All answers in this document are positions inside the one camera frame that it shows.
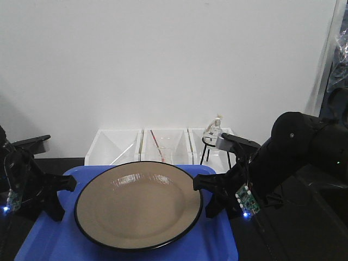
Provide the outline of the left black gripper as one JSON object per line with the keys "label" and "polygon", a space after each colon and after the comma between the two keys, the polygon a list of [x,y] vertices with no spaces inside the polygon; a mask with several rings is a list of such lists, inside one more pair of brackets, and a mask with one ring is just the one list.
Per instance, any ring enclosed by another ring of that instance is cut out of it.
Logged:
{"label": "left black gripper", "polygon": [[[9,219],[12,214],[19,213],[29,219],[33,219],[41,211],[54,221],[62,221],[65,210],[62,207],[56,191],[67,190],[73,192],[76,188],[76,180],[73,176],[45,175],[44,187],[49,192],[42,199],[42,177],[44,172],[29,152],[2,152],[1,153],[1,219]],[[22,194],[20,209],[11,212],[7,207],[8,192],[13,189]]]}

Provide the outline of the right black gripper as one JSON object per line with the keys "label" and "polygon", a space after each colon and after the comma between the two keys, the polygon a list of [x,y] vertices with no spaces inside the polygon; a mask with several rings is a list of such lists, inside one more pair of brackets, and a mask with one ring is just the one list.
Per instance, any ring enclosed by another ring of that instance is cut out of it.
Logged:
{"label": "right black gripper", "polygon": [[225,174],[213,174],[213,175],[203,175],[198,174],[193,179],[193,189],[201,190],[205,189],[210,192],[221,191],[228,185],[227,191],[228,196],[212,194],[209,203],[206,206],[206,217],[214,218],[223,210],[231,209],[233,210],[234,217],[241,216],[244,220],[251,220],[253,217],[246,219],[243,217],[242,210],[235,198],[236,191],[243,185],[246,184],[252,192],[252,182],[249,172],[250,159],[246,156],[240,157],[236,160],[236,164],[226,173],[228,181]]}

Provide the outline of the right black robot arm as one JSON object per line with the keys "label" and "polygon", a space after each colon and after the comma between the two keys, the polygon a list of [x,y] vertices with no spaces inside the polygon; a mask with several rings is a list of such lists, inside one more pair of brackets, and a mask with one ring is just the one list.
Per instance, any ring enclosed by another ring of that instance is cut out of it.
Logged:
{"label": "right black robot arm", "polygon": [[333,104],[340,93],[346,94],[347,88],[334,89],[327,100],[332,118],[286,112],[262,145],[220,133],[215,146],[235,154],[236,163],[226,173],[194,178],[195,190],[212,193],[206,216],[229,209],[233,217],[250,218],[261,207],[280,205],[281,200],[272,196],[274,190],[308,164],[347,182],[347,110],[338,114]]}

